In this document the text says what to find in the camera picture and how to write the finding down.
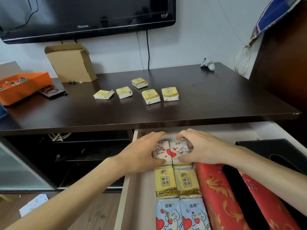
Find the open drawer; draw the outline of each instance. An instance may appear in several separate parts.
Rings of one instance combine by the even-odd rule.
[[[165,131],[166,135],[161,139],[162,141],[176,141],[176,135],[181,130],[187,128],[137,129],[134,132],[133,141],[151,131]],[[307,156],[307,149],[274,122],[205,125],[193,126],[192,128],[208,132],[233,144],[237,141],[287,139],[294,147]],[[115,230],[156,229],[155,188],[153,170],[125,177],[114,227]]]

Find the orange tray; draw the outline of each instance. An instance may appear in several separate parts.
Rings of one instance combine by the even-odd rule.
[[[23,98],[39,91],[40,89],[51,85],[52,80],[48,72],[43,73],[21,73],[11,77],[6,77],[0,80],[0,87],[7,87],[4,84],[6,81],[19,81],[19,78],[24,77],[30,80],[19,85],[12,86],[0,92],[0,103],[3,106],[9,106],[22,100]]]

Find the white wall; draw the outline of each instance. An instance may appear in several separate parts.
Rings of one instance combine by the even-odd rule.
[[[148,31],[150,68],[200,64],[204,57],[210,57],[234,69],[234,56],[243,46],[240,40],[248,43],[255,23],[270,1],[220,0],[227,19],[218,0],[177,0],[175,25]],[[139,32],[139,41],[141,53],[136,33],[78,40],[90,51],[96,73],[141,70],[141,56],[146,69],[148,55],[144,31]],[[44,48],[58,43],[7,45],[0,40],[0,62],[16,60],[26,72],[48,71],[51,77],[56,77]],[[260,44],[261,39],[252,47],[247,78]]]

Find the television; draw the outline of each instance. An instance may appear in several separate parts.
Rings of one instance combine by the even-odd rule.
[[[7,44],[49,42],[174,25],[176,0],[0,0]]]

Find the person's right arm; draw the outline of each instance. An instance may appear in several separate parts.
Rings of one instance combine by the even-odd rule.
[[[307,176],[202,131],[181,131],[176,139],[182,138],[187,138],[194,150],[179,161],[233,166],[307,216]]]

